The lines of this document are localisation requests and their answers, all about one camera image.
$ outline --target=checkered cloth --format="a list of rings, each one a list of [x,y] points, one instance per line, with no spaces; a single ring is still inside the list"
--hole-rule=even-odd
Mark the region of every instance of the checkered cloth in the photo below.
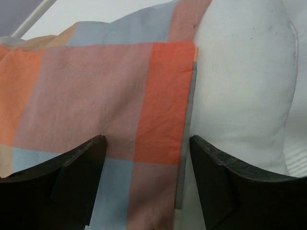
[[[171,230],[189,150],[193,37],[210,2],[176,0],[59,36],[0,38],[0,176],[105,135],[87,229]]]

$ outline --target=orange square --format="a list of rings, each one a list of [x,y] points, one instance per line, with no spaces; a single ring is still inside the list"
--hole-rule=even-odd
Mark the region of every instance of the orange square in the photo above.
[[[1,144],[14,144],[15,133],[39,74],[44,52],[0,48]]]
[[[153,45],[134,161],[179,164],[195,49],[192,42]]]

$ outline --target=white pillow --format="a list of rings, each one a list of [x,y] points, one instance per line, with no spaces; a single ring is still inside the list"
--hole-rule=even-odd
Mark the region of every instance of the white pillow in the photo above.
[[[281,0],[213,0],[195,38],[191,135],[268,171],[288,174],[284,125],[296,46]]]
[[[299,44],[295,94],[285,127],[284,154],[291,176],[307,175],[307,1],[284,0]]]

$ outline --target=light blue square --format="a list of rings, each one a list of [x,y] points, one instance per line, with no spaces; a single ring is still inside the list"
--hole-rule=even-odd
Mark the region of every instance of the light blue square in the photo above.
[[[166,42],[177,2],[145,8],[112,23],[80,22],[66,46]]]
[[[126,230],[133,162],[106,158],[86,230]]]
[[[13,149],[13,172],[31,168],[58,156],[56,153],[40,152],[33,150]]]

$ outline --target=cloth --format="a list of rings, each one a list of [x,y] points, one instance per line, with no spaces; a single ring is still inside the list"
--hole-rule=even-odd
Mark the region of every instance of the cloth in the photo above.
[[[105,135],[89,230],[170,230],[181,207],[210,0],[176,0],[59,36],[0,39],[0,176]]]

